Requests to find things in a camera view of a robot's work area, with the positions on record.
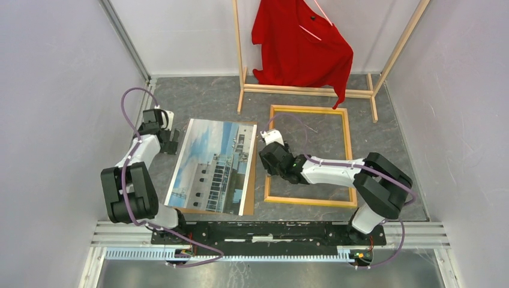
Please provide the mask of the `yellow wooden picture frame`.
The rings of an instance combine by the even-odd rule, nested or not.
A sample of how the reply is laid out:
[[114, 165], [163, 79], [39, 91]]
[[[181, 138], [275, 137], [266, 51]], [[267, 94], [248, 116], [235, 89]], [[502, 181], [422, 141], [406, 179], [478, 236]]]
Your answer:
[[323, 114], [323, 115], [339, 115], [342, 117], [343, 140], [345, 145], [344, 160], [324, 160], [322, 158], [312, 158], [318, 161], [317, 164], [304, 165], [304, 179], [310, 180], [312, 184], [331, 184], [348, 188], [348, 201], [321, 200], [321, 199], [305, 199], [296, 197], [279, 197], [270, 195], [271, 178], [265, 178], [264, 201], [271, 203], [285, 203], [293, 205], [312, 205], [327, 206], [335, 208], [357, 208], [357, 191], [354, 189], [353, 180], [354, 172], [359, 172], [359, 168], [354, 168], [354, 164], [362, 164], [361, 159], [354, 160], [351, 147], [351, 135], [348, 120], [348, 111], [344, 108], [336, 110], [326, 107], [314, 106], [290, 106], [272, 104], [270, 107], [270, 120], [268, 128], [275, 129], [273, 121], [278, 116], [289, 115], [295, 116], [297, 113]]

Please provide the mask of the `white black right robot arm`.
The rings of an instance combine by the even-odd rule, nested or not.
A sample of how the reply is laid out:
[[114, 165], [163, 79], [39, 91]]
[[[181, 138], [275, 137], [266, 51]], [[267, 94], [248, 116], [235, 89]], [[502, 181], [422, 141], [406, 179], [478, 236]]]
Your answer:
[[331, 184], [354, 188], [365, 204], [358, 208], [346, 229], [348, 240], [365, 243], [384, 220], [396, 220], [404, 206], [413, 203], [412, 179], [377, 152], [357, 160], [328, 160], [310, 155], [294, 156], [287, 145], [274, 142], [259, 153], [270, 176], [291, 184]]

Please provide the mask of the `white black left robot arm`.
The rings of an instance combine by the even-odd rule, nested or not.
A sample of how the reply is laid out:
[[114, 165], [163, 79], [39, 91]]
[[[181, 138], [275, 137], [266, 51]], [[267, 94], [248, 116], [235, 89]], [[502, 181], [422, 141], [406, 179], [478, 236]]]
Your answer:
[[164, 230], [173, 244], [188, 238], [188, 227], [181, 211], [163, 205], [149, 167], [158, 154], [176, 154], [179, 131], [172, 128], [174, 114], [160, 108], [142, 113], [130, 149], [113, 167], [100, 173], [107, 216], [113, 223], [141, 224]]

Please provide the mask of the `red t-shirt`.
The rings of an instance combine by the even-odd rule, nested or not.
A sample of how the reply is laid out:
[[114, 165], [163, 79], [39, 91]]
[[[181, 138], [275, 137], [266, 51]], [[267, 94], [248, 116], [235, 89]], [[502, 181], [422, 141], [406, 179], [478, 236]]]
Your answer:
[[298, 23], [298, 1], [261, 1], [251, 42], [261, 47], [262, 68], [253, 74], [261, 85], [320, 88], [331, 86], [345, 101], [354, 51], [334, 25], [328, 38], [318, 41]]

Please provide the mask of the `wooden clothes rack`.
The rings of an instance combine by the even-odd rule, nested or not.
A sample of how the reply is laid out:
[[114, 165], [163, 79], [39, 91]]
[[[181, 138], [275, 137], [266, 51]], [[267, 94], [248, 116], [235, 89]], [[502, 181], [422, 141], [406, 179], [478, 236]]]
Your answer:
[[[403, 52], [408, 40], [410, 39], [414, 29], [417, 27], [421, 17], [426, 11], [430, 4], [430, 0], [421, 0], [411, 18], [409, 19], [405, 29], [403, 30], [397, 44], [395, 45], [390, 57], [388, 58], [382, 72], [380, 73], [379, 79], [376, 83], [372, 80], [372, 75], [369, 73], [366, 76], [367, 89], [347, 89], [345, 90], [345, 97], [357, 98], [363, 100], [369, 100], [372, 121], [378, 122], [378, 110], [376, 107], [376, 96], [381, 90], [382, 85], [385, 84], [387, 77], [390, 75], [391, 70], [396, 64], [400, 54]], [[251, 84], [246, 82], [248, 68], [242, 63], [242, 47], [241, 47], [241, 36], [239, 28], [239, 16], [238, 16], [238, 2], [232, 1], [233, 9], [233, 22], [236, 40], [236, 55], [238, 61], [239, 71], [239, 97], [236, 108], [237, 114], [241, 114], [242, 105], [244, 101], [244, 94], [246, 92], [251, 93], [264, 93], [264, 94], [288, 94], [288, 95], [305, 95], [305, 96], [316, 96], [316, 97], [335, 97], [336, 94], [332, 88], [305, 88], [297, 86], [277, 86], [277, 85], [260, 85]]]

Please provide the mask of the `pink clothes hanger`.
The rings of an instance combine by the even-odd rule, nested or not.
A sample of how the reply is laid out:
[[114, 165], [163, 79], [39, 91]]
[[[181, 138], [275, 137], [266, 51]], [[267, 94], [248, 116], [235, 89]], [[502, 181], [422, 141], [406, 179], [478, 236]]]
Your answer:
[[328, 38], [334, 26], [319, 1], [298, 1], [298, 23], [301, 29], [318, 41]]

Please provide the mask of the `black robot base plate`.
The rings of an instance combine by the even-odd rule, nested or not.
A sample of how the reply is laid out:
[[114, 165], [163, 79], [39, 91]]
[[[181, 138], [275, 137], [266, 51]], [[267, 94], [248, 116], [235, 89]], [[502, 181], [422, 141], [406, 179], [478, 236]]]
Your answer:
[[363, 235], [333, 221], [197, 221], [176, 231], [153, 230], [154, 245], [190, 244], [192, 256], [333, 256], [337, 247], [387, 244], [382, 226]]

